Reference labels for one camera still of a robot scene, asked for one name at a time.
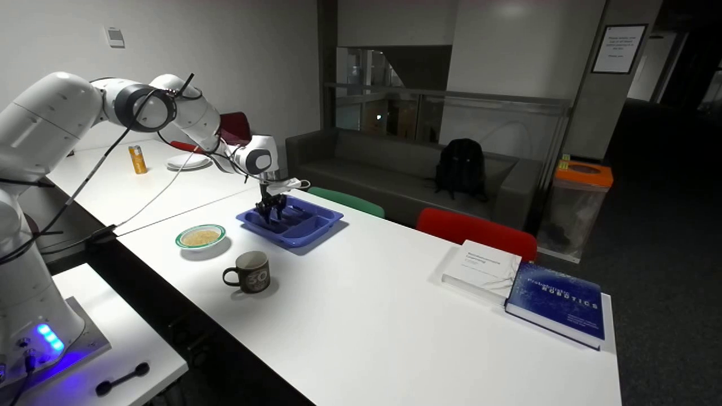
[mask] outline gray couch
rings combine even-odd
[[[290,177],[348,193],[383,206],[386,216],[413,227],[422,209],[485,216],[523,229],[542,166],[510,156],[485,153],[488,201],[435,193],[433,175],[440,148],[411,145],[393,137],[318,131],[286,137]]]

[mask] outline black backpack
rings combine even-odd
[[[435,166],[435,193],[449,189],[485,198],[484,149],[476,141],[452,141]]]

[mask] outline floor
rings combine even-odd
[[[616,184],[582,265],[540,259],[612,294],[626,406],[722,405],[717,162],[719,122],[627,106],[610,148]],[[186,405],[308,405],[181,299],[148,301],[169,286],[120,247],[91,251],[88,259],[188,356]],[[167,308],[186,312],[169,318]]]

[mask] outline mug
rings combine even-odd
[[[232,268],[224,271],[224,284],[240,286],[246,294],[264,291],[272,284],[269,257],[263,251],[245,254]]]

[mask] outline book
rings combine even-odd
[[[587,348],[604,343],[603,289],[595,283],[523,262],[504,310]]]
[[[512,289],[520,262],[520,255],[467,239],[458,247],[449,267],[444,267],[443,283],[504,301]]]

